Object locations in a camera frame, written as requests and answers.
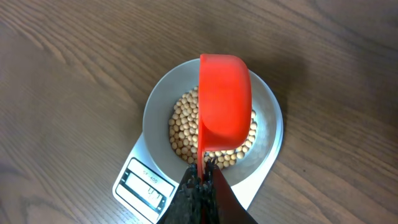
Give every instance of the bowl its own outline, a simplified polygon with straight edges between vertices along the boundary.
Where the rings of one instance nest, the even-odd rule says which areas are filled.
[[[181,181],[188,164],[179,158],[169,142],[169,119],[173,106],[182,95],[198,85],[200,60],[182,63],[169,71],[149,95],[144,111],[143,133],[147,149],[159,170],[176,183]],[[282,137],[282,116],[275,96],[255,73],[250,71],[252,108],[256,112],[256,140],[243,159],[222,173],[230,186],[248,178],[270,154]]]

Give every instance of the scale control panel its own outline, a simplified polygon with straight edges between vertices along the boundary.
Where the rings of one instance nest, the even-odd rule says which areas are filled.
[[[133,157],[115,193],[151,223],[162,214],[174,186]]]

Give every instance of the wooden table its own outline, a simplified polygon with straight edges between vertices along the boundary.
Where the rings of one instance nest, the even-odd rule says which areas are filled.
[[[397,6],[0,0],[0,223],[134,223],[111,187],[147,97],[203,52],[241,57],[284,114],[259,223],[398,223]]]

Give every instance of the pile of beans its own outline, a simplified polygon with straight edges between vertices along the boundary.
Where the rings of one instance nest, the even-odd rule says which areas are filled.
[[[197,163],[198,158],[198,87],[184,93],[174,105],[174,113],[169,119],[169,136],[172,149],[189,164]],[[257,123],[256,112],[251,112],[251,125],[248,138],[236,149],[205,153],[205,162],[217,158],[220,169],[233,166],[236,159],[243,159],[250,150],[255,138]]]

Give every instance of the red object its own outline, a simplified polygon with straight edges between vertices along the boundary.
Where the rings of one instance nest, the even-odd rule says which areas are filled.
[[[198,176],[205,151],[235,149],[251,123],[251,83],[246,64],[232,55],[200,55]]]

